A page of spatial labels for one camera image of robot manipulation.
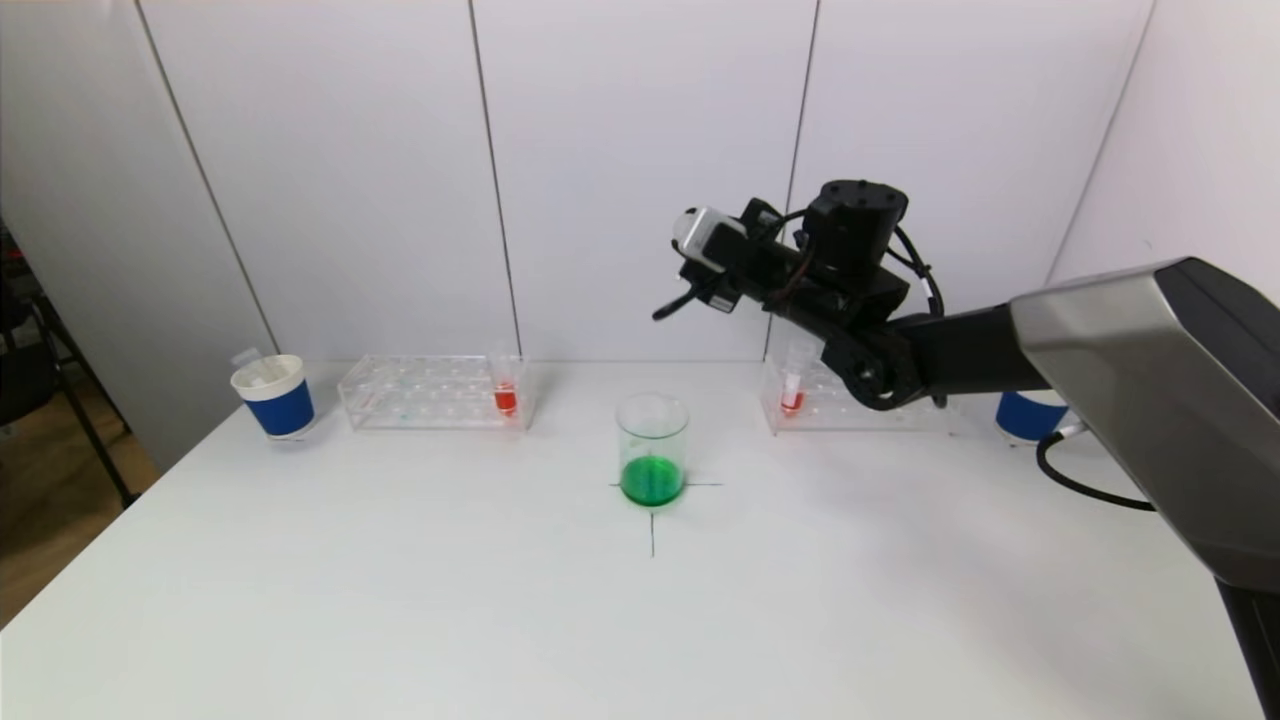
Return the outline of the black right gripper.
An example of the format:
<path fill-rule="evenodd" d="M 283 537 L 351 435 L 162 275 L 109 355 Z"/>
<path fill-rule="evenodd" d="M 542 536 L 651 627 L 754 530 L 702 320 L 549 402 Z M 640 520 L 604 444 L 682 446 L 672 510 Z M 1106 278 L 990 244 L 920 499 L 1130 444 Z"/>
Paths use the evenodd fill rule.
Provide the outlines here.
<path fill-rule="evenodd" d="M 658 307 L 663 322 L 698 300 L 732 313 L 744 297 L 773 314 L 785 311 L 803 278 L 803 232 L 783 242 L 783 224 L 686 224 L 678 229 L 680 277 L 690 286 Z"/>

